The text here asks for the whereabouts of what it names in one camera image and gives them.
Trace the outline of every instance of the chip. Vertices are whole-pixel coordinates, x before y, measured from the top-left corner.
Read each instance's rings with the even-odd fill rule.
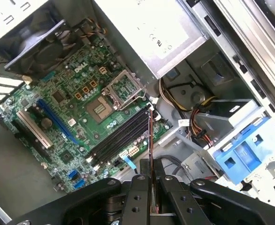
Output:
[[[24,99],[21,101],[21,104],[22,106],[26,107],[27,105],[29,105],[29,102],[26,99]]]
[[[68,150],[65,150],[63,153],[61,153],[59,155],[59,157],[61,158],[61,160],[64,163],[68,163],[68,162],[70,162],[71,160],[74,159],[74,157],[72,156],[72,154]]]
[[[59,92],[59,90],[57,92],[55,92],[52,97],[58,102],[61,103],[64,100],[64,97],[62,96],[62,94]]]
[[[70,120],[68,121],[68,124],[70,125],[70,127],[72,127],[72,126],[74,126],[74,125],[76,124],[76,120],[74,120],[74,119],[72,118],[72,119],[70,119]]]
[[[86,111],[97,123],[101,123],[113,112],[113,109],[103,97],[99,97],[87,105]]]

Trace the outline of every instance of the blue pcie slot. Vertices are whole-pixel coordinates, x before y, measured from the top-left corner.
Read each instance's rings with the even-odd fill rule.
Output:
[[[75,189],[79,189],[82,188],[85,185],[85,181],[83,179],[81,179],[80,181],[78,181],[75,185],[74,188]]]
[[[61,130],[65,136],[70,139],[73,143],[78,144],[77,140],[73,137],[68,128],[63,124],[63,122],[55,115],[55,113],[50,109],[50,107],[46,104],[46,102],[42,99],[37,101],[37,104],[45,111],[49,119],[53,121],[53,123]]]

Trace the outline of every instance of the blue drive bay bracket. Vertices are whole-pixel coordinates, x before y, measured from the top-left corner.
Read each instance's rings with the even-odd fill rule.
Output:
[[[268,117],[250,124],[214,158],[225,175],[238,184],[275,153],[275,123]]]

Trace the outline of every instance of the sticker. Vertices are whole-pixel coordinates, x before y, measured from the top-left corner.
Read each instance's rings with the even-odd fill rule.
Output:
[[[72,118],[68,121],[68,124],[70,125],[70,127],[72,127],[76,124],[76,121]]]
[[[178,120],[178,126],[179,127],[188,127],[190,125],[190,120]]]
[[[235,107],[233,107],[229,112],[233,113],[234,111],[236,111],[238,108],[240,108],[239,105],[236,105]]]

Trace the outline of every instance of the screw hole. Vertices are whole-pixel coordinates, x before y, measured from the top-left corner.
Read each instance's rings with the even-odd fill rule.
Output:
[[[139,207],[133,207],[133,208],[132,208],[132,211],[133,211],[133,212],[139,212],[140,209],[139,209]]]
[[[187,211],[188,213],[190,213],[190,214],[193,213],[193,209],[192,209],[192,208],[188,208],[186,211]]]
[[[142,197],[140,195],[136,195],[136,196],[134,196],[134,199],[139,201],[142,199]]]

